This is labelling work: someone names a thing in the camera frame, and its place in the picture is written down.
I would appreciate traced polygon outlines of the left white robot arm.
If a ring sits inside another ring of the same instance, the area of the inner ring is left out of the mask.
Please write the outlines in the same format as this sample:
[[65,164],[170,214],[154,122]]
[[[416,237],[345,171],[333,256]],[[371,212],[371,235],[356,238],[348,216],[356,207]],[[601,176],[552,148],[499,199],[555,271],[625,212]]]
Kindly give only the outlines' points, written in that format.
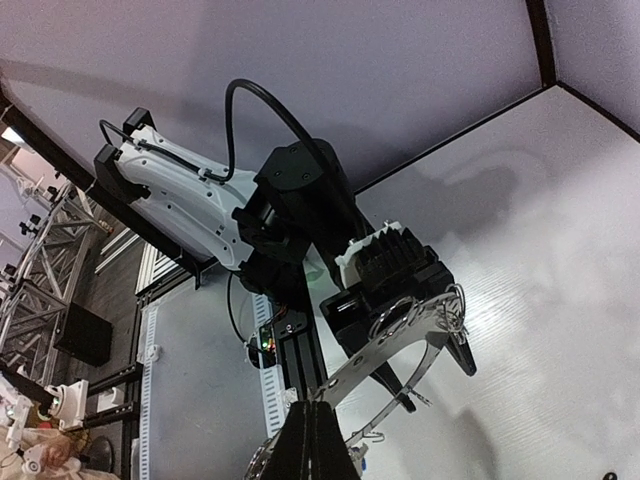
[[406,227],[375,228],[332,146],[302,134],[257,172],[220,164],[169,141],[149,111],[121,126],[101,121],[94,160],[100,185],[180,246],[197,265],[216,260],[277,308],[270,341],[253,349],[282,367],[299,394],[327,378],[304,261],[315,251],[336,293],[321,312],[348,356],[419,303],[453,297],[433,337],[468,375],[476,371],[463,327],[463,293],[451,271]]

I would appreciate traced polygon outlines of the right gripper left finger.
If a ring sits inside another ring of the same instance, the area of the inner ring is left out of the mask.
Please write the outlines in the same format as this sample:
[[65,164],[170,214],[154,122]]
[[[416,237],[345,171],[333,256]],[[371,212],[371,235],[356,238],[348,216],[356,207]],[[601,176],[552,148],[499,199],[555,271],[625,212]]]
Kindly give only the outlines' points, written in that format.
[[309,478],[311,402],[291,405],[280,435],[261,474],[265,480],[302,480]]

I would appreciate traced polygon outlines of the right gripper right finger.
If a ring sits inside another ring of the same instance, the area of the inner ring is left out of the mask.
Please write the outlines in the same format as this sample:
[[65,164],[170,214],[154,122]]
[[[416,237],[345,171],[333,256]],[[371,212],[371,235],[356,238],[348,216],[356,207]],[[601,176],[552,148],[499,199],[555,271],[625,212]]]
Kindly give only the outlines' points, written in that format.
[[343,440],[334,411],[324,401],[311,403],[310,475],[313,480],[360,478]]

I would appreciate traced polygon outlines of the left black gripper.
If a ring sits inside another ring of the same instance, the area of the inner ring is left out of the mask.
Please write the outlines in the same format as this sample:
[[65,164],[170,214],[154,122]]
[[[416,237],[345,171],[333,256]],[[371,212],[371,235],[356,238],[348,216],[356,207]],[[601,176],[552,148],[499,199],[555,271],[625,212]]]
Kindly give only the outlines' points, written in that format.
[[[323,300],[320,310],[339,345],[352,357],[368,343],[374,321],[398,300],[405,297],[428,300],[443,294],[454,282],[453,273],[442,261],[436,261],[419,266],[413,272],[394,275],[376,287],[360,281]],[[476,374],[465,330],[450,333],[446,348],[467,376]],[[388,390],[408,413],[416,411],[414,402],[401,392],[403,386],[388,362],[370,377]]]

